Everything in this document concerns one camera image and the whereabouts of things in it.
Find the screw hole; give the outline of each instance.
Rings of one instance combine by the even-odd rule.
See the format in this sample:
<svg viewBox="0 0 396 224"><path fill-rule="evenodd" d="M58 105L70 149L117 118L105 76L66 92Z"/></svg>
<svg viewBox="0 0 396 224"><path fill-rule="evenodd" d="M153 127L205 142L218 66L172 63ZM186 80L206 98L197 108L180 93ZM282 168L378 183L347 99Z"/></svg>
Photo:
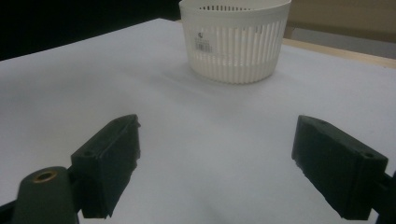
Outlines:
<svg viewBox="0 0 396 224"><path fill-rule="evenodd" d="M46 171L37 175L33 182L36 184L44 183L55 178L56 175L57 173L55 171Z"/></svg>
<svg viewBox="0 0 396 224"><path fill-rule="evenodd" d="M366 153L364 153L364 156L366 156L368 158L372 158L374 155L370 152L366 152Z"/></svg>

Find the white basket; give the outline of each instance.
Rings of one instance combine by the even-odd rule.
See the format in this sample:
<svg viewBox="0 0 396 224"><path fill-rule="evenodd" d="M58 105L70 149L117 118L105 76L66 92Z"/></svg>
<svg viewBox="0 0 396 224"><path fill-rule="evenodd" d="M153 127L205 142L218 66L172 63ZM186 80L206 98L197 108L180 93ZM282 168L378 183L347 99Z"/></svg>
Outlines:
<svg viewBox="0 0 396 224"><path fill-rule="evenodd" d="M183 0L179 6L195 72L235 84L274 72L290 0Z"/></svg>

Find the table surface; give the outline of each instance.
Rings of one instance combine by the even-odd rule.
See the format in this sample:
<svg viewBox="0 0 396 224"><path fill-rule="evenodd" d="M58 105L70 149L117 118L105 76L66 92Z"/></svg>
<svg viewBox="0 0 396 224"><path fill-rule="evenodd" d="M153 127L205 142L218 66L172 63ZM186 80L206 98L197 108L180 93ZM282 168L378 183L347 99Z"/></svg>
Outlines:
<svg viewBox="0 0 396 224"><path fill-rule="evenodd" d="M181 24L164 20L3 61L0 204L25 176L70 166L109 121L137 114L142 157L113 218L82 223L350 223L291 159L297 118L358 138L392 174L395 86L395 69L290 46L263 81L213 82L189 68Z"/></svg>

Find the label on basket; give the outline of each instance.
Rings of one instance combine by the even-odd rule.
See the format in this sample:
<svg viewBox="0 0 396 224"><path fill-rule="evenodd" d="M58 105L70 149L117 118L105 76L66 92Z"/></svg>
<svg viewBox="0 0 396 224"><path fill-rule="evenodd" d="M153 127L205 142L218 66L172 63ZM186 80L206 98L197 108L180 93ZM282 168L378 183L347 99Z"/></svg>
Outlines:
<svg viewBox="0 0 396 224"><path fill-rule="evenodd" d="M216 36L205 32L191 32L192 44L195 50L204 53L213 53L215 50Z"/></svg>

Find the basket rim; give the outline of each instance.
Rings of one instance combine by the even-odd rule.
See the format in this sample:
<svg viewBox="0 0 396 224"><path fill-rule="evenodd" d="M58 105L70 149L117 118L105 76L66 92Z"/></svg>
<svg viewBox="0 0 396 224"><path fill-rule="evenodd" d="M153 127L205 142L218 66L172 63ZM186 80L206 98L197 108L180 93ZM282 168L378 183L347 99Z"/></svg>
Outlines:
<svg viewBox="0 0 396 224"><path fill-rule="evenodd" d="M262 12L264 10L271 10L271 9L277 9L280 7L286 7L288 5L291 4L291 0L286 0L283 3L279 4L279 5L274 5L272 7L262 7L262 8L252 8L250 10L238 10L238 11L223 11L223 10L206 10L206 9L200 9L197 7L189 7L186 6L187 3L191 2L191 1L196 1L196 0L182 0L178 3L180 8L183 9L187 9L190 11L194 11L197 13L216 13L216 14L223 14L223 15L227 15L227 14L245 14L245 13L254 13L254 12Z"/></svg>

